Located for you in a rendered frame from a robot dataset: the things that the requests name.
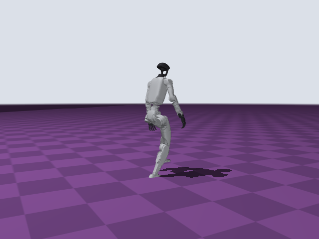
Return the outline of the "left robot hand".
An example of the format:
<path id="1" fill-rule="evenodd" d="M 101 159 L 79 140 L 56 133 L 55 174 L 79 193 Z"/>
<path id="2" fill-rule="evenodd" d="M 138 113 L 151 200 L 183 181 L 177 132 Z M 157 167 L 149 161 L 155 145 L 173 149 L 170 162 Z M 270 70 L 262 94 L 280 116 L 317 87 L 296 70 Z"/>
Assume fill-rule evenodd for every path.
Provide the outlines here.
<path id="1" fill-rule="evenodd" d="M 153 128 L 153 130 L 154 130 L 154 128 L 155 128 L 155 130 L 156 130 L 156 127 L 155 127 L 155 125 L 153 125 L 153 123 L 148 123 L 149 124 L 149 130 L 152 130 L 152 128 Z M 151 129 L 150 129 L 151 128 Z M 153 131 L 152 130 L 152 131 Z"/>

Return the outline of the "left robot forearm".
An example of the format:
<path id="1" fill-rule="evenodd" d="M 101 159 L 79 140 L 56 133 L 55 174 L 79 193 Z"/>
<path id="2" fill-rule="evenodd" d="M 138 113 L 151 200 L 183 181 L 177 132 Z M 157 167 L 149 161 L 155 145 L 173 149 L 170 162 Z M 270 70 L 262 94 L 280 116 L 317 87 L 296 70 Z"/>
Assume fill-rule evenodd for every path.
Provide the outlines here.
<path id="1" fill-rule="evenodd" d="M 146 108 L 147 108 L 147 113 L 148 113 L 148 111 L 150 111 L 151 110 L 151 104 L 148 104 L 147 102 L 146 102 Z"/>

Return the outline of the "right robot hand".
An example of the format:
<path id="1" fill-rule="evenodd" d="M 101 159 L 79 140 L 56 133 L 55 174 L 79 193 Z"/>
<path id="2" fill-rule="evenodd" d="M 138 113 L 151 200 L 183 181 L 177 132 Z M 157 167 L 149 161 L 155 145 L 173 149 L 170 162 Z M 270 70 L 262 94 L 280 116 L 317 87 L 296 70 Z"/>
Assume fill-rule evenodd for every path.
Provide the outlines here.
<path id="1" fill-rule="evenodd" d="M 185 124 L 186 124 L 185 118 L 184 118 L 184 114 L 181 115 L 181 114 L 179 113 L 178 116 L 179 116 L 179 118 L 181 118 L 181 121 L 182 121 L 182 123 L 183 123 L 183 127 L 182 127 L 182 128 L 184 128 L 184 127 L 185 127 Z"/>

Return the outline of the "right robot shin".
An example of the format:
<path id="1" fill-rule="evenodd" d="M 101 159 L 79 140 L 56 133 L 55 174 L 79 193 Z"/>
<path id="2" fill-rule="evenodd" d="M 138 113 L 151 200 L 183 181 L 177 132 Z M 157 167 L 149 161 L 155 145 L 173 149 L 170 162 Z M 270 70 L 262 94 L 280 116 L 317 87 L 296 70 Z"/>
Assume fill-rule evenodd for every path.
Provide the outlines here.
<path id="1" fill-rule="evenodd" d="M 157 158 L 156 158 L 155 168 L 153 170 L 154 176 L 157 176 L 158 172 L 160 171 L 162 165 L 164 164 L 164 162 L 169 154 L 169 150 L 170 150 L 169 146 L 164 145 L 162 148 L 162 151 L 158 152 Z"/>

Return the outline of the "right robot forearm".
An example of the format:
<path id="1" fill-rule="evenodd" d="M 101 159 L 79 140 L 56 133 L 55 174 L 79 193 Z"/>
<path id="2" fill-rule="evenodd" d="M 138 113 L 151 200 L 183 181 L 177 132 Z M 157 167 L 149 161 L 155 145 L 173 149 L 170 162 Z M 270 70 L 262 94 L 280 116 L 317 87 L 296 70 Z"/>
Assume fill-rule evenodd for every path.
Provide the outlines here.
<path id="1" fill-rule="evenodd" d="M 183 112 L 181 111 L 181 108 L 180 108 L 180 106 L 179 106 L 179 104 L 178 104 L 178 101 L 177 101 L 177 98 L 176 98 L 175 95 L 174 95 L 174 99 L 175 99 L 175 101 L 172 103 L 172 105 L 174 106 L 174 109 L 175 109 L 177 115 L 178 115 L 179 113 L 180 113 L 181 115 L 183 115 Z"/>

